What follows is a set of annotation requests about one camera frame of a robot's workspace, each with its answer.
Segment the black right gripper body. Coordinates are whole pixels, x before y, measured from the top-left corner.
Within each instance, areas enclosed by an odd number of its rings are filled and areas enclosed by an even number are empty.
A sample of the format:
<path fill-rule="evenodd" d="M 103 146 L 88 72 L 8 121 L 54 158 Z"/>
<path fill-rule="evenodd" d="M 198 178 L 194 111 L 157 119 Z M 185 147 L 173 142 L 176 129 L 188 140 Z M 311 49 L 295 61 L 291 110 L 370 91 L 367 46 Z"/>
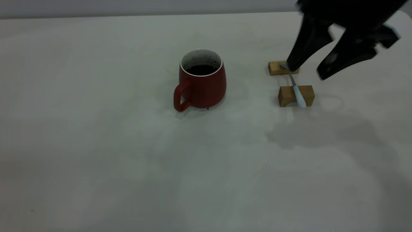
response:
<path fill-rule="evenodd" d="M 406 0 L 299 0 L 304 15 L 362 32 L 380 28 Z"/>

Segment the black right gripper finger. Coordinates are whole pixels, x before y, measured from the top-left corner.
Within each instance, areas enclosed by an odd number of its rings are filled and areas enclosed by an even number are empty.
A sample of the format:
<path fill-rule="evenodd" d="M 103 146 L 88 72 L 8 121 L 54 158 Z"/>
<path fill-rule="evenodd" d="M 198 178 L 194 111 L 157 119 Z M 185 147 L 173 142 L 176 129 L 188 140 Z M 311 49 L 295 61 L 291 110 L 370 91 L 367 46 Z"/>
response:
<path fill-rule="evenodd" d="M 287 58 L 289 70 L 296 71 L 309 57 L 333 41 L 329 32 L 331 25 L 331 21 L 303 15 L 297 40 Z"/>
<path fill-rule="evenodd" d="M 318 76 L 326 80 L 351 65 L 372 59 L 377 55 L 376 43 L 365 35 L 344 31 L 336 46 L 319 64 Z"/>

